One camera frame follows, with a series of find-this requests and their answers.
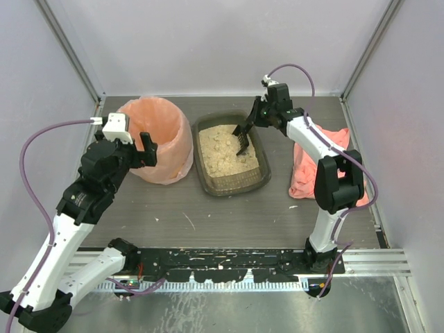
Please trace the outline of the black litter scoop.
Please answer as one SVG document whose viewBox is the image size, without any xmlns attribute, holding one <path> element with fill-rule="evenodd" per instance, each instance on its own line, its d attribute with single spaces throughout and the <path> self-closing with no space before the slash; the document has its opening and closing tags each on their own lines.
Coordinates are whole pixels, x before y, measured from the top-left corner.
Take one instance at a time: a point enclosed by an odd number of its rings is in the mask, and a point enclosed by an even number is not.
<svg viewBox="0 0 444 333">
<path fill-rule="evenodd" d="M 248 132 L 253 127 L 250 121 L 244 121 L 237 125 L 232 134 L 237 137 L 240 149 L 236 153 L 236 156 L 243 155 L 249 147 Z"/>
</svg>

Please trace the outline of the bin with orange bag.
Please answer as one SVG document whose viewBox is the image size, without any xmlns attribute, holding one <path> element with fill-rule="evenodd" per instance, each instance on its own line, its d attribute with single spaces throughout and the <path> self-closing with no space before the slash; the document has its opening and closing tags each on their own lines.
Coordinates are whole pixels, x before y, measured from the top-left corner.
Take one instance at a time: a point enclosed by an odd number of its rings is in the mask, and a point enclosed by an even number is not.
<svg viewBox="0 0 444 333">
<path fill-rule="evenodd" d="M 132 169 L 133 174 L 159 185 L 170 185 L 187 176 L 194 145 L 189 120 L 178 106 L 164 98 L 143 96 L 130 100 L 118 111 L 129 116 L 129 133 L 139 150 L 144 148 L 142 132 L 157 144 L 157 164 Z"/>
</svg>

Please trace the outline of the grey litter box tray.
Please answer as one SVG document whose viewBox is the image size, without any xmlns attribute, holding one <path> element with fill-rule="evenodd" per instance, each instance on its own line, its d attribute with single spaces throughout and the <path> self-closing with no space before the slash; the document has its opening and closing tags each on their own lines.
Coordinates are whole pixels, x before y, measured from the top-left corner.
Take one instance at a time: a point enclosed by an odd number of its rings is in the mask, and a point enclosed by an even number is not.
<svg viewBox="0 0 444 333">
<path fill-rule="evenodd" d="M 257 131 L 247 134 L 241 149 L 234 129 L 246 120 L 241 110 L 215 112 L 198 118 L 191 127 L 194 161 L 203 189 L 212 196 L 233 196 L 259 189 L 271 179 L 271 168 Z"/>
</svg>

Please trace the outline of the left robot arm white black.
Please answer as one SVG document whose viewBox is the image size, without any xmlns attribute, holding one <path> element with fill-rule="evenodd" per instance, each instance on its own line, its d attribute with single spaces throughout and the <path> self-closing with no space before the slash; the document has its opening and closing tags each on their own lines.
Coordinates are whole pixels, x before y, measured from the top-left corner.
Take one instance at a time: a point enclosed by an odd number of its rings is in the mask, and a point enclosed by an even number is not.
<svg viewBox="0 0 444 333">
<path fill-rule="evenodd" d="M 129 170 L 157 164 L 157 144 L 148 133 L 139 136 L 142 151 L 134 142 L 109 141 L 101 132 L 96 133 L 96 141 L 80 160 L 78 178 L 65 189 L 56 207 L 46 243 L 20 283 L 1 293 L 1 310 L 28 330 L 58 332 L 94 287 L 115 273 L 139 266 L 138 248 L 116 238 L 92 263 L 63 278 L 78 247 L 112 204 Z"/>
</svg>

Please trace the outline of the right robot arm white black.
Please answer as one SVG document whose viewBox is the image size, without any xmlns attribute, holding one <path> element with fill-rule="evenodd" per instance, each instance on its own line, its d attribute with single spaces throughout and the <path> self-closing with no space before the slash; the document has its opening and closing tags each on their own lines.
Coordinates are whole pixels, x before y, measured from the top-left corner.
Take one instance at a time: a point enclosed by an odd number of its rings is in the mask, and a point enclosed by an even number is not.
<svg viewBox="0 0 444 333">
<path fill-rule="evenodd" d="M 314 230 L 306 240 L 302 262 L 311 269 L 325 268 L 336 258 L 336 238 L 348 210 L 364 196 L 361 155 L 335 144 L 306 111 L 294 108 L 287 84 L 264 79 L 262 85 L 265 91 L 255 98 L 247 128 L 276 128 L 317 164 L 314 197 L 319 211 Z"/>
</svg>

